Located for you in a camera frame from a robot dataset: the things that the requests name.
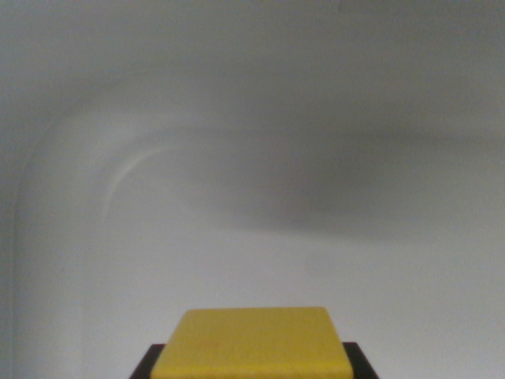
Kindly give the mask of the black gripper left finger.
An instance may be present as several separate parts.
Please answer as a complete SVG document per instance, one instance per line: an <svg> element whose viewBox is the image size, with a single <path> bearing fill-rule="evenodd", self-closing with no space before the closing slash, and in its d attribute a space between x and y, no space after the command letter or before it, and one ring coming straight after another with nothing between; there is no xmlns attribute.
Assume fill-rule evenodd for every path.
<svg viewBox="0 0 505 379"><path fill-rule="evenodd" d="M158 360L165 344L152 344L131 374L131 379L149 379L151 371Z"/></svg>

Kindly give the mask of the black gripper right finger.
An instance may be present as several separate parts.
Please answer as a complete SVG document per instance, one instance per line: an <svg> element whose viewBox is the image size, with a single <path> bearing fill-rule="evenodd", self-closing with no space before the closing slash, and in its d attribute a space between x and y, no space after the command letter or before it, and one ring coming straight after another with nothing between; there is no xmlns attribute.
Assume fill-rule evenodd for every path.
<svg viewBox="0 0 505 379"><path fill-rule="evenodd" d="M353 368L354 379L379 379L380 377L356 342L343 342L344 350Z"/></svg>

